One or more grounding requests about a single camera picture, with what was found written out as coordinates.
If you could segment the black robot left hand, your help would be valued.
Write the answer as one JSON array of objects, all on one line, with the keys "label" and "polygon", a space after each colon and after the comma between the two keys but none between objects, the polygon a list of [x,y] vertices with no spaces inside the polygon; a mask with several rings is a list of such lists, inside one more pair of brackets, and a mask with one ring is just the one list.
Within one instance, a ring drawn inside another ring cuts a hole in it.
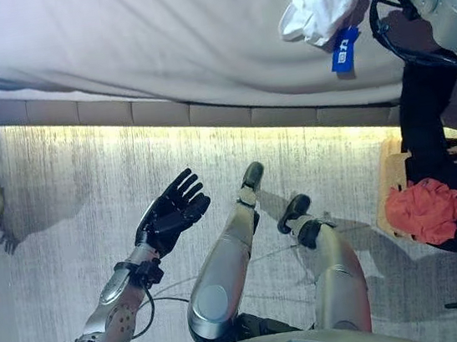
[{"label": "black robot left hand", "polygon": [[135,246],[148,245],[160,258],[170,254],[179,236],[206,214],[211,199],[190,168],[184,169],[151,204],[140,220]]}]

